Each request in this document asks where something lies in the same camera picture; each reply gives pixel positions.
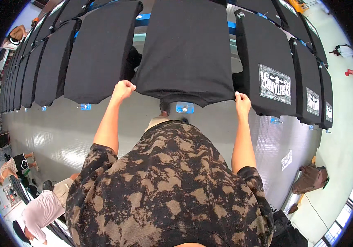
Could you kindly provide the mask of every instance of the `man in white shirt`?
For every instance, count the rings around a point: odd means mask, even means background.
[[[48,244],[42,228],[65,213],[60,200],[50,190],[44,190],[35,200],[28,203],[21,217],[26,225],[24,234],[29,240],[36,238],[44,245]]]

